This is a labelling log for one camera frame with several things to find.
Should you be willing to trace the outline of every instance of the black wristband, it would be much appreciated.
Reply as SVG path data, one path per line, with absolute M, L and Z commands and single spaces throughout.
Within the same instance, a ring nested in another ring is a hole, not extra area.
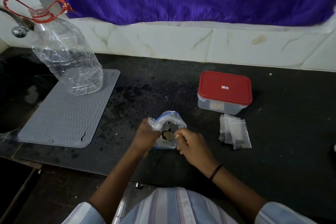
M 223 164 L 220 164 L 215 171 L 213 171 L 212 175 L 210 176 L 210 180 L 212 181 L 212 179 L 215 177 L 215 175 L 217 174 L 218 170 L 223 166 Z

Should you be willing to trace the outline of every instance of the kitchen counter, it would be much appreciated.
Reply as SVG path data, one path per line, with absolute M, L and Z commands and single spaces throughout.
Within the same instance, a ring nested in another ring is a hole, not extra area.
M 130 145 L 143 118 L 180 113 L 202 133 L 215 158 L 270 201 L 304 215 L 336 220 L 336 73 L 97 54 L 103 68 L 121 74 L 97 131 L 85 148 L 24 143 L 15 158 L 107 175 Z M 197 106 L 205 70 L 244 75 L 253 103 L 246 120 L 252 149 L 221 143 L 220 113 Z M 177 150 L 150 150 L 132 181 L 181 186 L 225 198 Z

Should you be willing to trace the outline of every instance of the red lid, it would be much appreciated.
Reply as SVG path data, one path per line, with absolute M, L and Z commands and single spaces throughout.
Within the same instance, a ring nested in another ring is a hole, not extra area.
M 238 105 L 252 103 L 251 81 L 242 75 L 204 71 L 199 80 L 198 94 Z

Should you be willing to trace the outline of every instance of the drying mat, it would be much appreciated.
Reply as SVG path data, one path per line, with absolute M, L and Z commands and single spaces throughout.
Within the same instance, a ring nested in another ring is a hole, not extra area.
M 20 142 L 83 148 L 92 141 L 120 71 L 103 69 L 103 86 L 74 96 L 58 82 L 19 132 Z

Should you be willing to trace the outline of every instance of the clear plastic bottle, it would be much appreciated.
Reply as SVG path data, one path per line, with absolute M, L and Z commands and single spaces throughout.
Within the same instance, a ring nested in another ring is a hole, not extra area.
M 51 17 L 45 8 L 29 9 L 34 20 Z M 68 92 L 79 96 L 100 90 L 103 84 L 102 65 L 84 35 L 72 23 L 61 18 L 36 23 L 38 39 L 31 45 L 35 55 L 64 83 Z

